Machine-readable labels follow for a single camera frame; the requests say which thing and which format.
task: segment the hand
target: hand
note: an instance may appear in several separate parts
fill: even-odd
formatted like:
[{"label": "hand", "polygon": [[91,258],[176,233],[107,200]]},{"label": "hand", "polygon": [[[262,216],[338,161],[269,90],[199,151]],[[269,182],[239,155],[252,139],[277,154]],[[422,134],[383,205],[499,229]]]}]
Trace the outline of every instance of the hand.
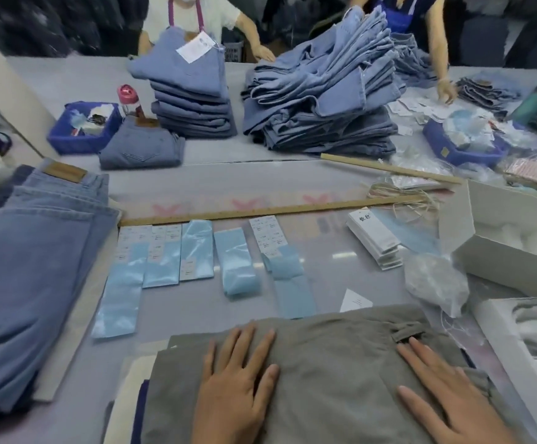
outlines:
[{"label": "hand", "polygon": [[430,347],[410,338],[398,352],[422,384],[441,403],[449,426],[414,391],[398,387],[398,395],[437,444],[517,444],[498,413],[462,368],[449,366]]},{"label": "hand", "polygon": [[259,61],[260,59],[264,59],[265,61],[274,62],[276,59],[272,51],[264,45],[257,45],[252,48],[252,54],[257,61]]},{"label": "hand", "polygon": [[279,367],[266,369],[254,394],[254,383],[275,338],[274,330],[268,332],[243,368],[255,330],[249,324],[241,335],[238,328],[231,331],[219,352],[215,373],[215,343],[209,344],[194,410],[192,444],[252,444],[256,439]]},{"label": "hand", "polygon": [[437,82],[439,100],[451,104],[457,98],[457,89],[449,79],[439,79]]}]

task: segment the table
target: table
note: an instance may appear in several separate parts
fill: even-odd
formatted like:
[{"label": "table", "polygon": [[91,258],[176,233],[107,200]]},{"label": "table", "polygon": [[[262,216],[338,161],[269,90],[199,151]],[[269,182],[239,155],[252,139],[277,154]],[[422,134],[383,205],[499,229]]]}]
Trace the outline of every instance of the table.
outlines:
[{"label": "table", "polygon": [[[35,88],[54,115],[70,101],[115,101],[116,87],[127,82],[135,84],[145,107],[148,103],[146,83],[132,81],[128,75],[123,75],[119,70],[122,59],[9,58],[9,61]],[[229,77],[235,77],[236,72],[243,75],[245,68],[241,64],[228,65]],[[474,68],[452,68],[451,76],[460,77],[475,71]],[[530,88],[537,85],[537,72],[506,72],[525,81]],[[230,90],[237,92],[239,87],[230,87]],[[372,182],[378,176],[367,169],[308,160],[306,156],[296,156],[301,158],[298,161],[291,160],[292,156],[283,160],[284,156],[240,140],[238,137],[222,142],[189,142],[189,162],[181,168],[111,171],[110,193],[124,205],[131,206],[134,214],[156,204],[161,212],[178,214],[183,212],[181,209],[210,210],[235,205],[234,202],[242,208],[250,208],[247,206],[356,197],[365,194],[361,182]],[[422,143],[424,139],[415,131],[413,137],[394,137],[393,140],[402,146]],[[202,152],[211,146],[222,147],[222,156],[227,157],[197,155],[198,150]],[[270,156],[270,159],[263,161],[258,158],[260,155]],[[90,163],[86,158],[84,162],[84,167],[95,169],[93,160]],[[302,259],[318,312],[338,311],[346,288],[370,299],[375,306],[414,303],[405,290],[403,271],[380,271],[346,227],[345,215],[346,212],[339,211],[279,218],[288,241]],[[238,226],[244,227],[252,260],[261,276],[261,295],[229,301],[222,294],[218,266],[215,266],[213,279],[145,290],[137,333],[103,343],[94,343],[89,336],[85,337],[56,401],[39,405],[21,421],[2,426],[0,444],[97,444],[102,433],[104,410],[115,396],[121,363],[138,343],[167,339],[175,334],[224,330],[252,319],[277,315],[272,282],[262,269],[260,253],[246,221],[214,222],[215,230]],[[504,287],[478,280],[472,282],[472,292],[477,297],[513,296],[513,292]],[[441,326],[439,310],[428,308],[426,311],[431,320]],[[452,335],[468,349],[473,361],[491,374],[506,400],[528,421],[520,398],[492,349],[477,332],[472,318],[466,316],[459,327],[467,332],[457,330],[456,326],[451,330]]]}]

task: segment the blue basket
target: blue basket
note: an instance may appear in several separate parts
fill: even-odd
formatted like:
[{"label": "blue basket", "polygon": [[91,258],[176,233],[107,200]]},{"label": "blue basket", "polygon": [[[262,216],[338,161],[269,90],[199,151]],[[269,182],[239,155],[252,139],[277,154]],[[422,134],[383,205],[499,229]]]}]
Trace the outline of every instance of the blue basket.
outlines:
[{"label": "blue basket", "polygon": [[[102,106],[102,104],[112,104],[115,108],[104,125],[102,133],[100,135],[86,134],[73,137],[71,135],[73,130],[71,111],[78,111],[87,117],[93,108]],[[122,120],[119,106],[116,103],[77,101],[65,104],[65,112],[59,117],[55,126],[52,127],[47,140],[59,154],[97,154],[108,145],[112,136],[119,130]]]},{"label": "blue basket", "polygon": [[455,144],[447,137],[443,130],[443,124],[430,119],[422,129],[426,141],[435,156],[449,162],[451,165],[459,166],[466,162],[479,163],[487,167],[493,167],[500,162],[509,152],[509,144],[501,136],[494,134],[494,151],[492,153],[472,153],[459,150]]}]

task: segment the yellow ruler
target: yellow ruler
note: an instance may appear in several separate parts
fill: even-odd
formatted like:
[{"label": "yellow ruler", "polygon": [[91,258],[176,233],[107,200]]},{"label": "yellow ruler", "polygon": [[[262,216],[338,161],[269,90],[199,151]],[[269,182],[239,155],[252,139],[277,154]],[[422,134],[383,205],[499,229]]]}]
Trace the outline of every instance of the yellow ruler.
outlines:
[{"label": "yellow ruler", "polygon": [[320,158],[324,160],[330,160],[332,162],[347,163],[349,165],[357,165],[365,168],[373,168],[374,170],[389,171],[397,175],[414,176],[415,178],[433,179],[439,182],[449,183],[464,183],[465,179],[457,178],[456,176],[438,175],[435,173],[428,173],[427,171],[411,170],[409,168],[402,168],[396,165],[390,165],[388,163],[376,162],[375,160],[367,160],[363,158],[333,156],[332,154],[321,154]]},{"label": "yellow ruler", "polygon": [[326,202],[323,204],[286,205],[283,207],[267,207],[252,210],[226,210],[220,212],[193,213],[182,216],[149,216],[121,220],[120,226],[140,226],[148,224],[188,223],[190,220],[231,220],[234,218],[251,218],[253,216],[284,215],[295,213],[320,212],[323,210],[339,210],[369,207],[384,204],[409,204],[424,201],[421,195],[389,196],[387,198],[354,199],[352,201]]}]

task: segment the worker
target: worker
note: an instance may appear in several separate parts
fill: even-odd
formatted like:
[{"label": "worker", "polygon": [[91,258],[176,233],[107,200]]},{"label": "worker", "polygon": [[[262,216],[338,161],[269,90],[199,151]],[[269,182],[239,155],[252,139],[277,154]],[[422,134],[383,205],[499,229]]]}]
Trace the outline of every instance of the worker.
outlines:
[{"label": "worker", "polygon": [[248,39],[257,60],[275,60],[272,51],[260,43],[256,24],[228,0],[149,0],[139,37],[139,55],[149,52],[169,26],[185,30],[187,39],[205,31],[219,44],[222,28],[237,27]]},{"label": "worker", "polygon": [[[231,331],[219,352],[215,371],[215,345],[209,345],[194,410],[191,444],[255,441],[279,377],[279,367],[266,368],[254,393],[255,381],[275,339],[275,332],[270,331],[244,366],[254,331],[252,324],[243,331]],[[397,350],[445,410],[447,423],[414,391],[398,387],[398,396],[437,444],[517,444],[513,433],[463,369],[449,366],[415,338],[408,344],[399,344]]]},{"label": "worker", "polygon": [[351,0],[351,6],[367,8],[369,12],[381,6],[391,32],[410,32],[413,19],[425,16],[430,58],[438,78],[437,92],[439,99],[450,104],[457,98],[457,90],[447,76],[449,51],[443,23],[444,5],[445,0]]}]

